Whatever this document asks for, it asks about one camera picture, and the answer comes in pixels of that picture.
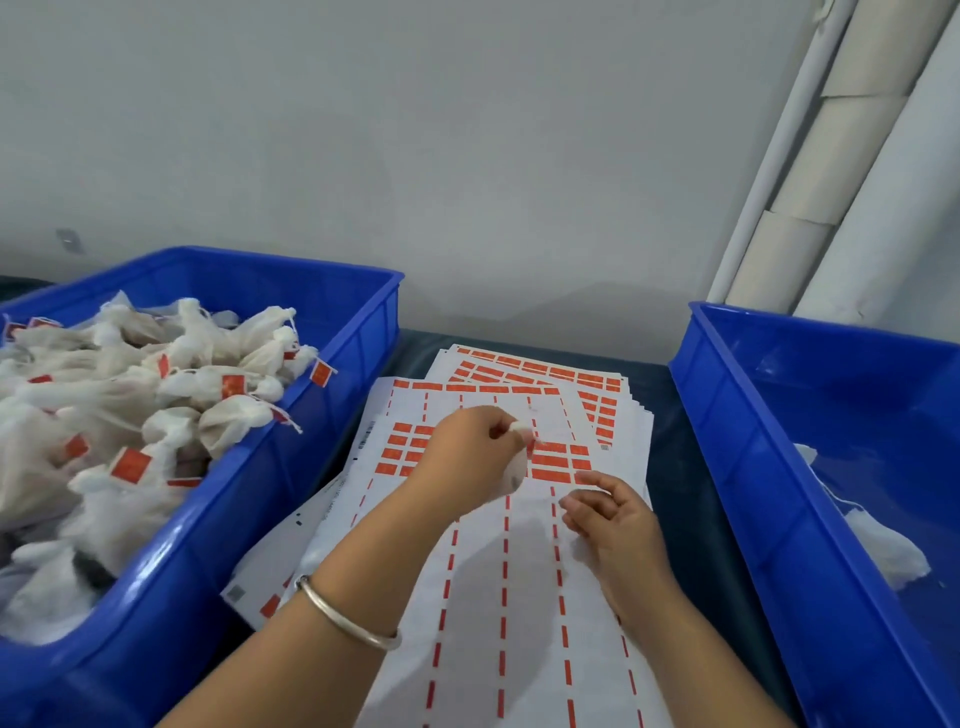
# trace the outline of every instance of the white wall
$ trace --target white wall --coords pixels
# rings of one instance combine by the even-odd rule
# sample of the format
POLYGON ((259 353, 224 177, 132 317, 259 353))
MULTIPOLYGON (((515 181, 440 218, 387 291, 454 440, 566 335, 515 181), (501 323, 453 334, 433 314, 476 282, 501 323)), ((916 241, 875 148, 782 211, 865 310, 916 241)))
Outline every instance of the white wall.
POLYGON ((960 200, 910 272, 880 325, 960 344, 960 200))
POLYGON ((66 279, 178 244, 370 263, 408 275, 407 327, 664 361, 809 13, 0 0, 0 273, 66 279))

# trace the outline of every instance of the forearm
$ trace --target forearm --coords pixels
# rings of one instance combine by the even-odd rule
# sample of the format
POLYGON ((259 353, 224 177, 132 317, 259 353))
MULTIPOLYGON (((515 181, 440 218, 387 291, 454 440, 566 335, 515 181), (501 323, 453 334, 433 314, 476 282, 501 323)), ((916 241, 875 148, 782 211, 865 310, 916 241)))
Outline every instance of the forearm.
POLYGON ((679 587, 662 606, 628 628, 638 634, 676 728, 793 726, 679 587))
MULTIPOLYGON (((420 569, 453 520, 434 489, 412 476, 360 521, 312 575, 338 612, 375 634, 392 635, 420 569)), ((347 728, 355 721, 384 653, 333 625, 296 594, 168 715, 163 726, 287 725, 347 728)))

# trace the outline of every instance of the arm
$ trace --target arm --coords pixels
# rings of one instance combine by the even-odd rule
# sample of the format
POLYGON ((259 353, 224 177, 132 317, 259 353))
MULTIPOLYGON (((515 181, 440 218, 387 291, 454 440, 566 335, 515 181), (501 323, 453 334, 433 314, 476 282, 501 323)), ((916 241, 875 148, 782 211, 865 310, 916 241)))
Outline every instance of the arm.
MULTIPOLYGON (((374 634, 393 635, 446 528, 487 500, 523 438, 496 407, 441 422, 407 480, 357 523, 310 583, 374 634)), ((353 725, 384 653, 334 626, 297 593, 163 719, 163 728, 353 725)))
POLYGON ((618 478, 579 475, 603 490, 562 498, 564 523, 595 550, 604 595, 643 650, 677 728, 793 726, 680 589, 647 504, 618 478))

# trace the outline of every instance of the hand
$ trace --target hand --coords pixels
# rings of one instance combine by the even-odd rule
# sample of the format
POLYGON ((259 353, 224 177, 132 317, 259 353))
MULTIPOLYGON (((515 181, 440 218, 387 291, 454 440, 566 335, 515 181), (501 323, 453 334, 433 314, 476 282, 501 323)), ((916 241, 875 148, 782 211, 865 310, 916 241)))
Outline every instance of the hand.
POLYGON ((458 409, 436 426, 410 481, 448 505, 453 518, 493 500, 507 464, 527 445, 507 429, 515 419, 499 407, 458 409))
POLYGON ((619 478, 596 472, 577 474, 578 482, 602 490, 578 489, 562 497, 564 524, 589 542, 604 596, 642 645, 644 632, 657 629, 659 615, 682 596, 660 523, 636 491, 619 478))

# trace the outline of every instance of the woman's right hand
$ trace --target woman's right hand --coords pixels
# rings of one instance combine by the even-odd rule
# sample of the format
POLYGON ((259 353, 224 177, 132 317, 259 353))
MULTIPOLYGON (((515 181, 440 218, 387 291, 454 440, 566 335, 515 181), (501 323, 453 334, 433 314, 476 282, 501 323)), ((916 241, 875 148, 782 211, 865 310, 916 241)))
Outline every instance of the woman's right hand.
POLYGON ((597 472, 577 481, 601 490, 578 489, 560 499, 567 528, 587 539, 597 559, 604 596, 641 646, 648 630, 683 593, 670 569, 660 523, 625 482, 597 472))

